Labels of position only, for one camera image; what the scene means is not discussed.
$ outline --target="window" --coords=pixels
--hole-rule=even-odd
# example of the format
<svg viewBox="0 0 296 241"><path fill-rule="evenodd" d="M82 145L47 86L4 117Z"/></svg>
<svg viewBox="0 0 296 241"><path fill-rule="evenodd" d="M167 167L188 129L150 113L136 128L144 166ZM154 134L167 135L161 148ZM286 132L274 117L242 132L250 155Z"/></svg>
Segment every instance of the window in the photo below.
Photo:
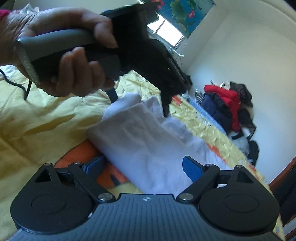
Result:
<svg viewBox="0 0 296 241"><path fill-rule="evenodd" d="M152 35L156 35L156 38L160 36L161 39L165 40L173 48L183 39L183 34L160 14L158 14L158 20L148 24L147 27Z"/></svg>

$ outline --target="triangular cutout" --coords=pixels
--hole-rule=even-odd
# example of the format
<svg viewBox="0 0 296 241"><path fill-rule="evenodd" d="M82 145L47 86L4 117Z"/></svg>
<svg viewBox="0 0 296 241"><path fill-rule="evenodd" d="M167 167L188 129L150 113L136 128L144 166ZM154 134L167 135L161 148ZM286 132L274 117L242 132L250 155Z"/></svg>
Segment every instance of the triangular cutout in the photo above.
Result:
<svg viewBox="0 0 296 241"><path fill-rule="evenodd" d="M43 172L37 177L35 180L36 183L42 183L42 182L50 182L50 174L48 169L44 169Z"/></svg>
<svg viewBox="0 0 296 241"><path fill-rule="evenodd" d="M237 176L237 181L239 183L253 183L253 181L248 177L245 172L240 171Z"/></svg>

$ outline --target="folded white shirt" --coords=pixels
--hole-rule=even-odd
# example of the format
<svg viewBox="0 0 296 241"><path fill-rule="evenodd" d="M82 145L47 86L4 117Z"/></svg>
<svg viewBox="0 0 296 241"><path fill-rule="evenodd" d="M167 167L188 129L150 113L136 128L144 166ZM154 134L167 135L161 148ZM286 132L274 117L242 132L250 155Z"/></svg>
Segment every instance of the folded white shirt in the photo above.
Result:
<svg viewBox="0 0 296 241"><path fill-rule="evenodd" d="M108 107L102 121L86 131L89 140L131 182L146 194L173 194L192 184L182 160L190 156L200 164L230 168L203 139L185 124L164 118L156 97L140 100L127 93Z"/></svg>

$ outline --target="red clothing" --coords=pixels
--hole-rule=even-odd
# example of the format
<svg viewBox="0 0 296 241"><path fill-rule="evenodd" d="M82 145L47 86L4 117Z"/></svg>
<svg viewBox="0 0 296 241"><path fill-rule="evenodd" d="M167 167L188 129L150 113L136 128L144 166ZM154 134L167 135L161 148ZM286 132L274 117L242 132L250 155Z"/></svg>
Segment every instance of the red clothing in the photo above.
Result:
<svg viewBox="0 0 296 241"><path fill-rule="evenodd" d="M0 9L0 20L7 16L8 14L10 14L10 11L9 10L5 10L5 9Z"/></svg>
<svg viewBox="0 0 296 241"><path fill-rule="evenodd" d="M226 90L216 85L205 85L204 90L206 93L217 93L220 98L225 102L232 114L231 128L235 132L239 132L240 125L237 117L237 111L240 108L239 94L232 90Z"/></svg>

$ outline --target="silver bolt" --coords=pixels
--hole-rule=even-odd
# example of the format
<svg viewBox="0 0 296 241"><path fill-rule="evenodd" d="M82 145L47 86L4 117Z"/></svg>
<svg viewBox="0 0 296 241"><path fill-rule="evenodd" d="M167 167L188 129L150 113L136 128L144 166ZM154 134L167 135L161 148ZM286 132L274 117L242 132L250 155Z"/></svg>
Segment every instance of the silver bolt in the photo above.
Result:
<svg viewBox="0 0 296 241"><path fill-rule="evenodd" d="M98 196L98 199L100 199L101 201L109 201L113 198L113 195L111 193L101 193Z"/></svg>
<svg viewBox="0 0 296 241"><path fill-rule="evenodd" d="M180 194L179 198L183 201L189 201L193 199L193 195L191 193L182 193Z"/></svg>

